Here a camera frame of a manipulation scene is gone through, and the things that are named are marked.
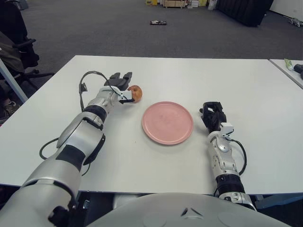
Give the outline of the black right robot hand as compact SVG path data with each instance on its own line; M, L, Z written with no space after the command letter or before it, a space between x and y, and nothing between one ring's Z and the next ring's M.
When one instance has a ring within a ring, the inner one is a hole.
M220 102L205 102L199 111L201 113L201 119L209 133L220 131L221 123L227 122Z

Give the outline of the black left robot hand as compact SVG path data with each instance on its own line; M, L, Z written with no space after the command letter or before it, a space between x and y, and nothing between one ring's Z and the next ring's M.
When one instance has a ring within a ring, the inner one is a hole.
M132 78L132 72L128 72L120 77L120 72L114 73L109 79L104 83L104 86L117 87L120 91L125 91L129 87L130 80Z

